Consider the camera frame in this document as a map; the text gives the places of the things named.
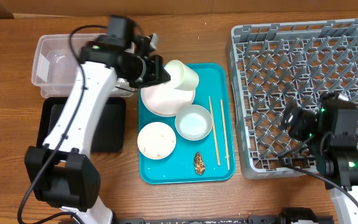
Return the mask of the white plastic cup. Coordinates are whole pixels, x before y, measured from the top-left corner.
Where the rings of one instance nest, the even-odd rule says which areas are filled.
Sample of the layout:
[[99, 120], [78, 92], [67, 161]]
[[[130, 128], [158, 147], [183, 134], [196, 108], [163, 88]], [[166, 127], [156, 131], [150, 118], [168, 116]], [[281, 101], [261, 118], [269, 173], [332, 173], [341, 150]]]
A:
[[176, 90], [193, 91], [199, 84], [198, 74], [179, 60], [171, 60], [164, 66], [170, 81], [164, 85]]

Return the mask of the grey-green ceramic bowl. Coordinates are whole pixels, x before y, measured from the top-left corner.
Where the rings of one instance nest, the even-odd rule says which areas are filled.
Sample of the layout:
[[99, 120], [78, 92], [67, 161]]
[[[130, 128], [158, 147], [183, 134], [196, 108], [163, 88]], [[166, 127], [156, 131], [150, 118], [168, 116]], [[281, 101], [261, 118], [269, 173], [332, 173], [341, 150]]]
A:
[[176, 115], [175, 127], [186, 140], [202, 140], [212, 130], [211, 113], [200, 105], [186, 106]]

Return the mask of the pink bowl with rice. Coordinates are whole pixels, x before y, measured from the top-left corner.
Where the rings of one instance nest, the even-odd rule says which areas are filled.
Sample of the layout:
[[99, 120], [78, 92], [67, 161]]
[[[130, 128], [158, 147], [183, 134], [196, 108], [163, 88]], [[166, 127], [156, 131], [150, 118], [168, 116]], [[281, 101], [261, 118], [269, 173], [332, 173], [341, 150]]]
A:
[[177, 137], [174, 130], [162, 122], [145, 125], [138, 134], [137, 146], [146, 158], [160, 160], [168, 157], [175, 149]]

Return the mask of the brown food scrap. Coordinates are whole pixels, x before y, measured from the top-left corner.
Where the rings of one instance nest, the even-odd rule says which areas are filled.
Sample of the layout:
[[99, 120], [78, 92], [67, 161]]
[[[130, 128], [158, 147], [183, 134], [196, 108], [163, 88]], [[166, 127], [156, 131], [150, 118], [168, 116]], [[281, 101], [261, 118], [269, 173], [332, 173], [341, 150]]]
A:
[[195, 154], [194, 166], [195, 166], [195, 172], [196, 172], [198, 175], [203, 175], [203, 174], [204, 174], [206, 167], [205, 167], [205, 164], [204, 164], [204, 162], [203, 162], [203, 158], [202, 158], [200, 152], [197, 152], [197, 153]]

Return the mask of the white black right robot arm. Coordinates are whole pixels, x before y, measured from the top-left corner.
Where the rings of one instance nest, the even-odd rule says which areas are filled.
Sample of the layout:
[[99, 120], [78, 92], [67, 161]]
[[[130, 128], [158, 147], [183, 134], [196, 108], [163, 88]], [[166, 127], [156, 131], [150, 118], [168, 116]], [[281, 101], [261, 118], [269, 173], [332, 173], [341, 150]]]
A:
[[339, 93], [323, 94], [316, 113], [289, 102], [279, 125], [300, 142], [296, 154], [307, 147], [317, 173], [295, 167], [286, 157], [282, 166], [322, 180], [330, 192], [340, 223], [358, 223], [358, 109]]

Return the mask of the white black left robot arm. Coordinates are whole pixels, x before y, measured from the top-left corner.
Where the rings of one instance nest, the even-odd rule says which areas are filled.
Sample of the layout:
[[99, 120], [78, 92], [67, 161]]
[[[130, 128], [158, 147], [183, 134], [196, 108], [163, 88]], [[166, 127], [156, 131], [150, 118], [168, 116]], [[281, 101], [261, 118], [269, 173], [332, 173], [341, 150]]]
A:
[[41, 147], [31, 146], [25, 166], [31, 185], [17, 213], [19, 223], [30, 194], [61, 209], [77, 223], [113, 223], [114, 212], [99, 197], [100, 174], [90, 161], [91, 143], [105, 104], [118, 79], [133, 88], [170, 80], [154, 41], [109, 44], [90, 41], [75, 56], [76, 81], [63, 111]]

